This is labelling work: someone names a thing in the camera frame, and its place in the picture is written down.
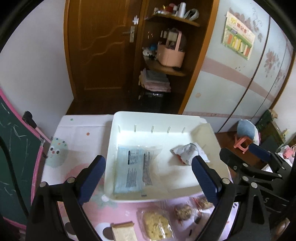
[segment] dark floor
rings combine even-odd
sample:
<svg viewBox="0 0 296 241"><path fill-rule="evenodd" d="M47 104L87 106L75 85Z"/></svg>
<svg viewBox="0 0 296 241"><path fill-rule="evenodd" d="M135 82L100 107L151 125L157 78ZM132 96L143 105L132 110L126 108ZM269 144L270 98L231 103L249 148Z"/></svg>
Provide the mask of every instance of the dark floor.
<svg viewBox="0 0 296 241"><path fill-rule="evenodd" d="M117 111L140 111L137 109L136 104L130 102L129 99L104 99L104 100L84 100L74 102L71 104L67 114L68 115L102 115L114 114ZM222 132L216 133L216 137L221 148L228 148L233 153L238 155L242 160L251 166L263 168L265 164L259 158L254 156L249 151L245 154L238 148L234 148L234 134L235 132ZM234 176L235 172L231 170L231 175Z"/></svg>

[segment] chalkboard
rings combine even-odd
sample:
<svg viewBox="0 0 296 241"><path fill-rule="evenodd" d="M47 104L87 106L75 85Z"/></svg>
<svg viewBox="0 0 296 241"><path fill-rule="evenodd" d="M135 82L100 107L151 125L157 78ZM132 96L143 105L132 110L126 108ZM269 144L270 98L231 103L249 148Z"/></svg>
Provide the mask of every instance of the chalkboard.
<svg viewBox="0 0 296 241"><path fill-rule="evenodd" d="M9 149L17 183L29 211L34 167L43 142L38 138L38 135L35 135L25 126L26 124L22 120L15 116L15 110L12 111L12 108L9 108L4 98L0 89L0 136ZM26 216L19 204L12 183L4 152L1 148L0 213L3 217L21 225L26 225L27 223Z"/></svg>

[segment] wooden shelf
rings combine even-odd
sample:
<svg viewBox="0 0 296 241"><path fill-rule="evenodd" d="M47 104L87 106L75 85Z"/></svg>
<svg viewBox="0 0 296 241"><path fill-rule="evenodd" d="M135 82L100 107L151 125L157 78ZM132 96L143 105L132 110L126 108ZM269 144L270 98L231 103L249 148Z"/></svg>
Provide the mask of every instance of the wooden shelf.
<svg viewBox="0 0 296 241"><path fill-rule="evenodd" d="M180 17L177 17L177 16L160 14L160 13L152 15L151 17L146 18L146 20L162 22L163 18L173 19L173 20L176 20L176 21L179 21L179 22L183 22L183 23L187 23L187 24L190 24L190 25L193 25L193 26L196 26L196 27L200 27L200 24L197 23L197 22L189 21L188 19L180 18Z"/></svg>
<svg viewBox="0 0 296 241"><path fill-rule="evenodd" d="M163 66L158 60L150 59L147 56L143 56L146 62L146 65L150 70L154 70L156 72L168 74L168 75L175 75L175 76L186 76L186 74L182 71L176 71L172 67Z"/></svg>

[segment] blue gripper pad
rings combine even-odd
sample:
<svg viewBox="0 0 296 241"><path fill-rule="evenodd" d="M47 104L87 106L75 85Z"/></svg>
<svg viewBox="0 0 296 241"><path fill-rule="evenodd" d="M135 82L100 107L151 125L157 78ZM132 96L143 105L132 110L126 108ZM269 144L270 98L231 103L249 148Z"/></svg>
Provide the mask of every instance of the blue gripper pad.
<svg viewBox="0 0 296 241"><path fill-rule="evenodd" d="M82 182L79 185L78 202L82 205L88 202L98 185L106 168L106 161L103 156L97 155L88 168L83 169L77 176L77 183L81 177Z"/></svg>
<svg viewBox="0 0 296 241"><path fill-rule="evenodd" d="M271 160L270 153L254 143L249 145L249 151L262 161L269 162Z"/></svg>
<svg viewBox="0 0 296 241"><path fill-rule="evenodd" d="M218 193L222 189L220 176L215 170L210 169L201 156L192 159L192 171L202 188L207 200L217 206L219 202Z"/></svg>

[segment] pink tablecloth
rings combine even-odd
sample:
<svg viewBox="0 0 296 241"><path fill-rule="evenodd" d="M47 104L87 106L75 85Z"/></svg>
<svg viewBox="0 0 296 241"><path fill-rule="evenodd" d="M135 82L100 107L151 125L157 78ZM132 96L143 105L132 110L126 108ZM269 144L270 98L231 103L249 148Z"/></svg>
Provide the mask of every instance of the pink tablecloth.
<svg viewBox="0 0 296 241"><path fill-rule="evenodd" d="M107 156L109 136L112 124L112 115L66 115L64 116L55 132L52 145L48 152L42 181L49 185L64 182L68 177L76 177L78 173L87 167L97 155ZM116 203L104 195L104 176L97 185L91 200L83 205L83 209L103 241L107 239L103 230L110 227L110 223L122 223L133 221L135 232L139 241L144 237L139 228L137 211L141 208L160 207L170 213L172 229L176 240L194 240L197 234L210 216L203 214L203 219L196 225L193 220L186 221L183 226L175 219L173 208L176 204L190 202L189 197L182 197L172 200L148 203ZM61 216L64 223L69 222L65 208L59 203ZM233 206L227 225L220 237L220 240L227 238L231 229L237 205ZM69 237L77 240L75 235L69 233Z"/></svg>

